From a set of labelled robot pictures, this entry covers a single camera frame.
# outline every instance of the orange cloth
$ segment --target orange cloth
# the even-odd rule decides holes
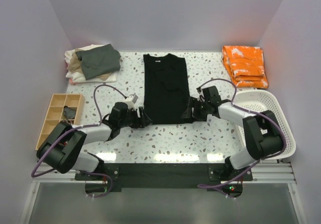
[[[237,87],[268,87],[261,48],[224,46],[223,64]]]

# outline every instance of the gray folded cloth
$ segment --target gray folded cloth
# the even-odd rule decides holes
[[[86,80],[120,70],[120,53],[111,44],[76,52]]]

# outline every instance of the floor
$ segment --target floor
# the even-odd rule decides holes
[[[148,52],[152,56],[167,53]],[[217,52],[171,52],[184,57],[187,64],[190,95],[197,97],[196,88],[211,78],[230,79]],[[125,94],[136,93],[136,106],[143,106],[144,65],[143,52],[121,52],[121,70],[116,83]],[[93,101],[93,90],[98,83],[69,85],[67,93],[81,93],[85,97],[81,124],[93,124],[99,116]],[[233,87],[215,81],[222,99],[233,95]],[[109,113],[116,101],[122,100],[118,92],[108,87],[98,90],[97,101],[102,114]],[[97,155],[105,162],[116,163],[219,163],[241,148],[235,125],[215,117],[207,122],[184,125],[148,126],[145,129],[124,128],[112,141],[95,142],[83,146],[82,151]]]

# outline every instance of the white laundry basket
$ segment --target white laundry basket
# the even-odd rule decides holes
[[[286,139],[286,149],[285,151],[276,157],[270,158],[270,160],[275,159],[283,159],[290,157],[294,154],[296,145],[293,134],[287,123],[283,111],[276,99],[276,97],[265,90],[246,90],[238,92],[235,96],[234,103],[238,106],[244,107],[246,109],[250,109],[257,112],[262,112],[265,110],[271,110],[281,127],[285,139]],[[242,127],[237,126],[236,128],[237,134],[241,143],[245,146],[245,137],[244,137],[244,130]]]

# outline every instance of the terrazzo tabletop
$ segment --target terrazzo tabletop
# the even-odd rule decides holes
[[[187,65],[190,95],[198,97],[196,88],[211,78],[230,79],[222,64],[222,54],[217,52],[170,52],[184,57]],[[168,52],[120,52],[121,69],[117,87],[125,95],[136,93],[136,107],[143,106],[144,65],[143,54],[165,56]],[[67,93],[81,93],[85,104],[81,124],[99,122],[93,100],[93,90],[100,83],[69,85]],[[233,86],[213,81],[222,99],[231,98]],[[102,115],[110,113],[122,96],[109,87],[97,91],[97,102]],[[229,121],[208,116],[207,122],[183,125],[148,126],[144,129],[123,128],[119,136],[108,142],[95,142],[83,146],[82,151],[97,155],[105,162],[115,163],[220,163],[241,148],[235,125]]]

